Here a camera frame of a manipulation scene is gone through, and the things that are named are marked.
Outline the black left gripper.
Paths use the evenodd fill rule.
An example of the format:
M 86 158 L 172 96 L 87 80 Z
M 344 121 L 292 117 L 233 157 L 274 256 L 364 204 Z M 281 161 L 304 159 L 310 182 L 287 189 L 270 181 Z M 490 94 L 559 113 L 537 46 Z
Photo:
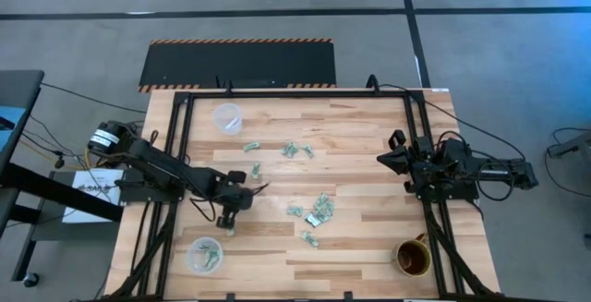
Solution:
M 239 211 L 251 208 L 254 191 L 232 184 L 220 187 L 212 201 L 223 207 L 223 216 L 218 216 L 216 226 L 225 229 L 235 227 L 235 216 Z

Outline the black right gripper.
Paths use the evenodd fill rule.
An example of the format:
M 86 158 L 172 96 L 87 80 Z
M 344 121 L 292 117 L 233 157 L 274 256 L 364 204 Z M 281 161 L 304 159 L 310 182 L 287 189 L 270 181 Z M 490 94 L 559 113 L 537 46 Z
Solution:
M 405 156 L 407 138 L 401 129 L 395 129 L 388 139 L 390 151 L 377 157 L 379 163 L 393 170 L 397 175 L 410 175 L 411 179 L 404 182 L 407 193 L 415 193 L 414 187 L 434 187 L 434 145 L 430 137 L 417 137 L 407 147 L 408 161 L 394 159 Z

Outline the clear round plastic container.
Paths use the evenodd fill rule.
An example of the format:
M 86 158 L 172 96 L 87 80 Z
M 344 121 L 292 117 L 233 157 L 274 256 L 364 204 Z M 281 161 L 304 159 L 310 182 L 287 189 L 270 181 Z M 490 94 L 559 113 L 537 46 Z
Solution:
M 205 269 L 205 262 L 207 259 L 207 252 L 199 250 L 199 244 L 214 244 L 220 251 L 220 261 L 217 266 L 211 271 Z M 213 237 L 203 236 L 196 239 L 189 247 L 186 254 L 186 261 L 188 268 L 193 271 L 196 275 L 210 275 L 218 270 L 223 262 L 223 248 L 221 244 Z
M 217 106 L 212 113 L 212 117 L 214 125 L 226 135 L 237 135 L 242 130 L 242 111 L 237 104 L 223 103 Z M 228 123 L 228 121 L 234 117 L 240 117 L 242 119 L 241 125 L 234 128 L 225 128 L 225 125 Z

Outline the brown ceramic mug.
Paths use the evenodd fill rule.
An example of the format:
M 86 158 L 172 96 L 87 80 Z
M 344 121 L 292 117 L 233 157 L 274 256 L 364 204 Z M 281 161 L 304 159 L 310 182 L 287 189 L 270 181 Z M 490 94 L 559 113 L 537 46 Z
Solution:
M 426 244 L 427 234 L 405 240 L 392 250 L 392 262 L 410 277 L 425 275 L 432 265 L 432 256 Z

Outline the white printed paper sheet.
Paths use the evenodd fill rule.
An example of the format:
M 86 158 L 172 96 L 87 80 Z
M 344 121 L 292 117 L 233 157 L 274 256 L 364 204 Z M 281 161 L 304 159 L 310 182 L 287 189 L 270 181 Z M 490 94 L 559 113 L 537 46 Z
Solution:
M 115 184 L 116 180 L 123 176 L 122 170 L 95 168 L 89 171 L 77 171 L 72 187 L 85 192 L 95 198 L 105 200 L 114 205 L 119 204 L 120 188 Z M 102 217 L 89 214 L 84 211 L 66 207 L 62 223 L 107 223 Z

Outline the black hazard-striped floor mat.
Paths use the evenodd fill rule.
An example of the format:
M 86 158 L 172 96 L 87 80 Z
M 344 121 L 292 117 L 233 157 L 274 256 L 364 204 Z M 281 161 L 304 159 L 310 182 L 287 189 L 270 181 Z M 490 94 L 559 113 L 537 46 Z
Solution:
M 139 92 L 336 85 L 329 38 L 159 39 L 151 41 Z

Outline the grey platform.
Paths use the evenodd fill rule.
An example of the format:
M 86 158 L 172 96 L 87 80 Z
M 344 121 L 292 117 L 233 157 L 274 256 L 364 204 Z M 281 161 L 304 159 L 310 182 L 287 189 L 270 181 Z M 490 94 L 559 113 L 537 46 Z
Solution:
M 106 240 L 117 236 L 117 222 L 63 223 L 58 216 L 66 213 L 64 205 L 42 199 L 40 206 L 39 222 L 32 233 L 35 241 Z

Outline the grey metal stand foot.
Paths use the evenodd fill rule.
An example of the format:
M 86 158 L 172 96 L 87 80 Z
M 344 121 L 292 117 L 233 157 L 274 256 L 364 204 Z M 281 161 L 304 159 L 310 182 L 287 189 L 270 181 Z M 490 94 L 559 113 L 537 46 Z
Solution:
M 577 151 L 584 159 L 591 161 L 591 131 L 586 131 L 564 143 L 551 146 L 548 149 L 548 154 L 550 158 L 560 158 L 566 153 Z

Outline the black diagonal beam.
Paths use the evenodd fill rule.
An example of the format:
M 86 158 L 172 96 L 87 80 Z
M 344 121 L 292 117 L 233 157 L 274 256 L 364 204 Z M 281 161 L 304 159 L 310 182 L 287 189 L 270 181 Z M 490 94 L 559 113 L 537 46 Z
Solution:
M 106 200 L 56 182 L 19 165 L 8 163 L 0 173 L 0 184 L 17 188 L 33 196 L 48 199 L 75 210 L 84 211 L 113 222 L 121 220 L 123 209 Z

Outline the blue panel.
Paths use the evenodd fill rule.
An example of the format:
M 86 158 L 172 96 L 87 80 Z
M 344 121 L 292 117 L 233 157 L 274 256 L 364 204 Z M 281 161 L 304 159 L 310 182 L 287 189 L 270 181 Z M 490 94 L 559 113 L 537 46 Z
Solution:
M 7 145 L 24 113 L 22 107 L 0 106 L 0 151 Z

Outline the black desk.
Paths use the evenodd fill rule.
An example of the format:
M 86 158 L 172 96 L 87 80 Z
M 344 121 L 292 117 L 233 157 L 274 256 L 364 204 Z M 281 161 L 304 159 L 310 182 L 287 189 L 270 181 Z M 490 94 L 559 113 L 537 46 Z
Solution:
M 41 70 L 0 70 L 0 120 L 11 122 L 11 130 L 0 128 L 0 172 L 10 161 L 34 104 L 41 91 Z

